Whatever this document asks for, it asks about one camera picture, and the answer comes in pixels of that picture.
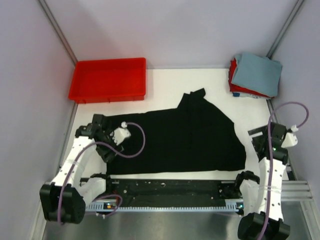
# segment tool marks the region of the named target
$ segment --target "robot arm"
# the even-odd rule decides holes
[[[269,220],[263,239],[285,240],[290,234],[290,227],[283,223],[282,180],[288,162],[288,150],[286,148],[295,146],[298,143],[297,137],[285,126],[272,123],[273,159],[270,160],[267,126],[254,129],[249,134],[258,134],[258,136],[253,137],[252,143],[259,158],[260,177],[254,175],[253,172],[246,171],[236,178],[235,189],[241,193],[244,203],[244,217],[238,227],[238,238],[241,240],[257,239],[265,221],[267,194],[270,191]],[[271,185],[268,186],[270,161],[273,162],[273,173]]]
[[[110,122],[103,115],[95,114],[92,123],[80,126],[76,131],[71,151],[58,174],[40,189],[44,218],[47,221],[57,221],[60,191],[68,172],[74,165],[62,195],[61,219],[67,223],[80,223],[85,215],[86,206],[106,191],[106,180],[101,177],[90,178],[85,185],[80,185],[81,176],[90,162],[92,153],[97,151],[106,163],[111,162],[116,154],[105,146],[92,145],[75,162],[76,157],[84,147],[95,142],[104,142],[121,152],[123,150],[121,143],[130,136],[125,122],[112,131]]]

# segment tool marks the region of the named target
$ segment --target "black cloth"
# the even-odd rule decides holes
[[[117,156],[109,174],[236,171],[245,168],[246,151],[235,134],[234,123],[204,99],[200,89],[184,94],[177,108],[110,116],[112,126],[139,124],[145,132],[143,152],[126,159]],[[129,126],[131,138],[123,142],[126,155],[137,153],[143,142],[140,130]]]

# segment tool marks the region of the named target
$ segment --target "white tabletop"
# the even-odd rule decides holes
[[[184,93],[204,88],[205,99],[216,105],[233,122],[235,133],[245,147],[245,170],[260,175],[258,157],[248,130],[267,124],[269,109],[264,99],[233,97],[229,92],[227,69],[150,69],[147,70],[147,91],[143,101],[79,104],[73,122],[66,153],[72,147],[76,129],[92,121],[93,114],[105,116],[145,113],[176,108]],[[106,171],[106,164],[95,152],[85,168],[83,177]],[[188,179],[234,180],[239,171],[163,172],[150,174],[113,175],[127,179]]]

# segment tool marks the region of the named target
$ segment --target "white wall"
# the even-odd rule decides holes
[[[146,57],[157,69],[266,55],[297,0],[46,1],[79,61]]]
[[[297,133],[298,145],[290,151],[300,179],[308,180],[320,210],[320,1],[307,0],[274,59],[283,64],[277,106],[287,101],[306,104],[309,121]],[[304,110],[288,106],[277,113],[281,123],[300,123]]]
[[[2,0],[0,33],[0,239],[25,240],[57,170],[74,67],[36,0]]]

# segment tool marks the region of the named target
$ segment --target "red tray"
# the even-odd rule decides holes
[[[146,59],[79,61],[69,99],[78,104],[137,101],[146,95]]]

